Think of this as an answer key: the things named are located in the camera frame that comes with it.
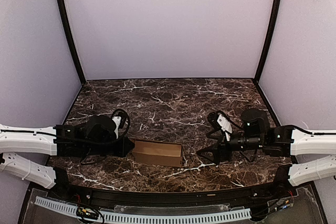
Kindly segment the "black right corner post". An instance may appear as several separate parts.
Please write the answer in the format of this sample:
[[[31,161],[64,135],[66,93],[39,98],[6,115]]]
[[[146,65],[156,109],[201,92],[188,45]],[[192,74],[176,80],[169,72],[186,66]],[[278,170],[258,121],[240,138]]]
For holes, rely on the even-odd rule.
[[[273,34],[274,34],[274,30],[275,30],[275,25],[276,25],[276,21],[277,21],[277,17],[278,17],[280,2],[281,2],[281,0],[273,0],[272,1],[271,13],[270,13],[269,23],[268,23],[268,27],[267,27],[267,31],[266,31],[266,35],[265,35],[265,40],[264,40],[263,48],[262,48],[262,51],[261,51],[261,55],[260,55],[259,63],[258,63],[258,66],[257,66],[257,70],[256,70],[255,76],[253,78],[253,81],[254,81],[255,85],[259,85],[259,81],[260,81],[260,78],[261,78],[262,73],[263,73],[263,69],[264,69],[264,66],[265,66],[265,63],[266,63],[266,59],[267,59],[267,56],[268,56],[268,52],[269,52],[269,49],[270,49],[272,37],[273,37]]]

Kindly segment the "green circuit board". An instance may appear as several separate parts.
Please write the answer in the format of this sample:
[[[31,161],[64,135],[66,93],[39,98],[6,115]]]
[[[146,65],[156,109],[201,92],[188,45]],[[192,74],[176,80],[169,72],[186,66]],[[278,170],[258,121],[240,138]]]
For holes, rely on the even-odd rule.
[[[78,207],[76,210],[76,216],[88,219],[98,219],[100,217],[97,211],[85,207]]]
[[[293,205],[293,198],[279,199],[268,206],[269,211],[278,211]]]

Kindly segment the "left green circuit board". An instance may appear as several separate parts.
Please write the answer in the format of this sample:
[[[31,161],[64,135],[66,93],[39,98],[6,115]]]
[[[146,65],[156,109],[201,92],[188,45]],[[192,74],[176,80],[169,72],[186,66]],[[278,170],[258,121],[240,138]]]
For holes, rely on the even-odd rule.
[[[100,217],[97,211],[85,207],[78,207],[76,210],[76,216],[88,219],[98,219]]]

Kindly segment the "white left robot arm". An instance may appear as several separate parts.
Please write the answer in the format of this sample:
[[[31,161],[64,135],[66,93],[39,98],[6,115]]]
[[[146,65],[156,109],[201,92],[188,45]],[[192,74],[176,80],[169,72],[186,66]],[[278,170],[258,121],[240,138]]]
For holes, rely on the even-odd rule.
[[[1,171],[43,186],[46,189],[67,186],[67,172],[43,166],[20,156],[38,153],[58,157],[90,155],[126,157],[134,143],[126,136],[130,118],[123,110],[111,117],[94,115],[75,126],[55,125],[24,128],[1,125]]]

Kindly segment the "brown cardboard box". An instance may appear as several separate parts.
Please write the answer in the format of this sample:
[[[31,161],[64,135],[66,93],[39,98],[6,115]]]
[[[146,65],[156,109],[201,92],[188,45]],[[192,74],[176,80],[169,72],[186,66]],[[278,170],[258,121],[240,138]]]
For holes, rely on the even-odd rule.
[[[179,143],[132,140],[132,155],[138,163],[182,167],[183,146]]]

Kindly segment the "black curved front rail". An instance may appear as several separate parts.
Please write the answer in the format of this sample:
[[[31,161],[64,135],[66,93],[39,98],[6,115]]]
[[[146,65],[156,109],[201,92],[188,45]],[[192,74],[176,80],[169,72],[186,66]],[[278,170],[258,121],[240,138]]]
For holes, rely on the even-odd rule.
[[[253,187],[198,193],[133,193],[70,186],[65,195],[59,191],[42,191],[35,195],[65,201],[78,207],[116,210],[120,207],[140,209],[170,209],[185,215],[249,209],[251,218],[245,223],[321,223],[320,205],[311,183],[290,187],[267,183]],[[268,206],[279,200],[293,198],[293,205],[278,211]]]

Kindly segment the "right green circuit board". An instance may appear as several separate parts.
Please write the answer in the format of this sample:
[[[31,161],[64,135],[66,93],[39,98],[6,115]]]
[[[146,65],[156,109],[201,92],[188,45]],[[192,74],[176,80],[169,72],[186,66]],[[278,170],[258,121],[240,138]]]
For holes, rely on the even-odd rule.
[[[278,211],[293,205],[293,198],[279,199],[268,206],[269,211]]]

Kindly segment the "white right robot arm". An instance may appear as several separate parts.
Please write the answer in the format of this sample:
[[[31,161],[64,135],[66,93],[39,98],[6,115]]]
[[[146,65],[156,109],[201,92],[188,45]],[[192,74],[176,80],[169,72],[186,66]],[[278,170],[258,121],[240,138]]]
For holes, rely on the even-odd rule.
[[[274,185],[295,187],[335,177],[335,131],[309,131],[295,125],[271,127],[267,113],[254,108],[245,110],[240,118],[242,125],[237,125],[223,111],[210,113],[207,119],[213,129],[206,137],[215,144],[198,150],[197,155],[218,165],[231,160],[233,152],[262,150],[271,157],[321,154],[310,162],[278,167]]]

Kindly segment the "black corner post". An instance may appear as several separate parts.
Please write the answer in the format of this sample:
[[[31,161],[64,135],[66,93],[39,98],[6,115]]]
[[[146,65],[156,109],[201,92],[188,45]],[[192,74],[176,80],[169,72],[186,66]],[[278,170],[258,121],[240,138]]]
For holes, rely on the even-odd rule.
[[[81,66],[81,63],[80,63],[80,60],[79,60],[79,56],[78,56],[78,53],[77,53],[75,41],[74,41],[74,38],[73,38],[73,35],[72,35],[72,32],[71,32],[71,27],[70,27],[69,18],[68,18],[68,15],[67,15],[65,0],[57,0],[57,5],[58,5],[59,15],[60,15],[60,18],[61,18],[64,33],[65,33],[65,36],[66,36],[66,41],[67,41],[68,48],[69,48],[69,51],[70,51],[70,54],[71,54],[71,58],[72,58],[74,66],[75,66],[79,81],[80,81],[81,85],[83,86],[86,83],[86,78],[85,78],[85,74],[83,72],[83,69],[82,69],[82,66]]]
[[[267,59],[267,56],[268,56],[268,52],[269,52],[269,49],[270,49],[272,37],[273,37],[273,34],[274,34],[274,30],[275,30],[275,25],[276,25],[276,21],[277,21],[277,17],[278,17],[280,2],[281,2],[281,0],[273,0],[272,1],[271,13],[270,13],[269,23],[268,23],[268,27],[267,27],[267,31],[266,31],[266,35],[265,35],[265,40],[264,40],[263,48],[262,48],[262,51],[261,51],[261,55],[260,55],[259,63],[258,63],[258,66],[257,66],[257,70],[256,70],[255,76],[253,78],[253,81],[254,81],[255,85],[259,85],[259,81],[260,81],[260,78],[261,78],[262,73],[263,73],[263,69],[264,69],[264,66],[265,66],[265,63],[266,63],[266,59]]]

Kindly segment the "black left corner post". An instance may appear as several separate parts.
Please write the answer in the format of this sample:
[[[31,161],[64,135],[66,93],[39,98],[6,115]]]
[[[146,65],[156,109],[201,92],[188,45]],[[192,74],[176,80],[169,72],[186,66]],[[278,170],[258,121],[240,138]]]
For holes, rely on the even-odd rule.
[[[83,69],[82,69],[82,66],[81,66],[81,63],[80,63],[80,60],[79,60],[79,56],[78,56],[78,53],[77,53],[75,41],[74,41],[74,38],[73,38],[73,35],[72,35],[72,32],[71,32],[71,27],[70,27],[69,18],[68,18],[68,15],[67,15],[65,0],[57,0],[57,5],[58,5],[59,15],[60,15],[60,18],[61,18],[64,33],[65,33],[65,36],[66,36],[66,41],[67,41],[68,48],[69,48],[69,51],[70,51],[70,54],[71,54],[71,58],[72,58],[74,66],[75,66],[79,81],[80,81],[81,85],[83,86],[86,83],[86,78],[85,78],[85,74],[83,72]]]

